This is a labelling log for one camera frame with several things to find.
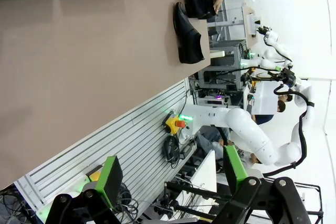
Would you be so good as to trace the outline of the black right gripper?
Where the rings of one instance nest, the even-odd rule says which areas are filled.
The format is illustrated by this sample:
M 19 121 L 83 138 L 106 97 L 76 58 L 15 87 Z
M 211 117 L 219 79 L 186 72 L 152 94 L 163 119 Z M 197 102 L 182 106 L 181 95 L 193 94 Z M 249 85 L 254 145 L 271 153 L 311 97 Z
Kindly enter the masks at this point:
M 269 81 L 282 81 L 283 84 L 287 85 L 289 88 L 292 88 L 296 84 L 296 76 L 290 69 L 275 66 L 272 71 L 280 72 L 280 74 L 272 75 L 269 78 Z

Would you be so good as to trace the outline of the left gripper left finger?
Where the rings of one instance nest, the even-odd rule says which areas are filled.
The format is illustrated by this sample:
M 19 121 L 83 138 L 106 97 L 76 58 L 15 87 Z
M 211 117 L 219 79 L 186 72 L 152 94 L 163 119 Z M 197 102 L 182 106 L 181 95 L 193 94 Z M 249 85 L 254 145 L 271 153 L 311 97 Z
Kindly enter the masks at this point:
M 46 223 L 120 223 L 113 213 L 123 179 L 117 156 L 106 159 L 101 174 L 92 188 L 77 197 L 60 194 L 55 197 Z

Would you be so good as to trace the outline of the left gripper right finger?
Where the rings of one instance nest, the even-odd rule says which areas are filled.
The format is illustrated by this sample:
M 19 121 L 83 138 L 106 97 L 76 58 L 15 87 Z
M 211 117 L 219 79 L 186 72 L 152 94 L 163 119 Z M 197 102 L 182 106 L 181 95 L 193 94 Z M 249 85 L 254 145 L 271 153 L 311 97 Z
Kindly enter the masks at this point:
M 223 164 L 232 194 L 214 223 L 246 223 L 254 210 L 265 211 L 272 223 L 310 223 L 293 180 L 273 182 L 248 176 L 234 146 L 223 147 Z

